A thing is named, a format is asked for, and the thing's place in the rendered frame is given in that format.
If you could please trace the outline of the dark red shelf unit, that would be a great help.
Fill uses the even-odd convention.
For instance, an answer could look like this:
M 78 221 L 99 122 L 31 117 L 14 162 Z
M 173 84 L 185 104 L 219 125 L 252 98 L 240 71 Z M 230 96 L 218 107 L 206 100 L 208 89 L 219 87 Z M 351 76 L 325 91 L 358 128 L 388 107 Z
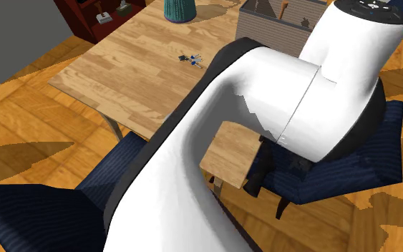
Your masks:
M 97 44 L 119 26 L 142 11 L 146 0 L 54 0 L 73 34 Z

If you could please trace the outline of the grey striped open box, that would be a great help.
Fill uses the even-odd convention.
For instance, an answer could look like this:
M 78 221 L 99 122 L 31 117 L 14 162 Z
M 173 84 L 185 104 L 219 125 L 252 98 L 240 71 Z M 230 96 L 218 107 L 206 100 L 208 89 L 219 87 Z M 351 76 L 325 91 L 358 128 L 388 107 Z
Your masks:
M 246 0 L 239 9 L 236 38 L 248 37 L 277 51 L 298 57 L 321 15 L 326 0 L 288 0 L 278 19 L 282 0 Z

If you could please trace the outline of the keyring with blue keys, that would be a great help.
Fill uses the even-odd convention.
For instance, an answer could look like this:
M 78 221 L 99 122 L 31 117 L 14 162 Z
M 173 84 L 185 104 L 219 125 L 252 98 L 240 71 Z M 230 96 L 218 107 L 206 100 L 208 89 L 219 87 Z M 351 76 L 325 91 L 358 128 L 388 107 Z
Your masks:
M 202 69 L 203 67 L 200 65 L 200 63 L 202 62 L 202 58 L 201 58 L 201 56 L 199 55 L 199 54 L 195 54 L 195 55 L 190 55 L 190 56 L 187 56 L 187 55 L 180 55 L 179 57 L 178 57 L 178 59 L 181 61 L 181 62 L 189 62 L 192 66 L 195 66 L 195 67 L 198 67 L 198 68 L 200 68 L 200 69 Z

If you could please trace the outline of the brown wooden tool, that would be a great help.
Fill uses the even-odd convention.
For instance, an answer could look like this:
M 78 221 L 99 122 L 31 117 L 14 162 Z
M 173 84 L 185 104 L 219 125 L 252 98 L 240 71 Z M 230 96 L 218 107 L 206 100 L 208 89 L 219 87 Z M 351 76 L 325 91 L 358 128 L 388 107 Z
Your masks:
M 279 20 L 282 20 L 283 14 L 284 14 L 285 10 L 287 9 L 288 4 L 289 4 L 289 1 L 288 1 L 288 0 L 282 0 L 282 2 L 281 2 L 281 8 L 280 8 L 279 16 L 278 16 L 278 19 L 279 19 Z

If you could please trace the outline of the teal ribbed vase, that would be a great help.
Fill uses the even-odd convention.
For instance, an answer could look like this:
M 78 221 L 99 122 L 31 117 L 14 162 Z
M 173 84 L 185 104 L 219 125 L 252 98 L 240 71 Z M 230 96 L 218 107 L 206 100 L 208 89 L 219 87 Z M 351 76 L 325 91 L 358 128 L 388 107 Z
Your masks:
M 164 0 L 164 17 L 172 23 L 186 23 L 196 15 L 195 0 Z

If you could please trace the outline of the light wooden table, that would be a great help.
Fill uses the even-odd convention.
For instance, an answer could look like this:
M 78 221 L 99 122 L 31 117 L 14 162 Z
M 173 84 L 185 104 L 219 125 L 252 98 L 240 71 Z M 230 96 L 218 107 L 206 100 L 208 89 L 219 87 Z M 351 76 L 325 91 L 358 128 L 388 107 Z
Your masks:
M 217 51 L 234 40 L 244 1 L 195 0 L 194 20 L 174 24 L 164 17 L 164 0 L 154 0 L 53 76 L 51 86 L 98 111 L 110 126 L 87 147 L 105 156 L 121 127 L 152 137 Z M 203 68 L 181 62 L 183 54 L 199 54 Z

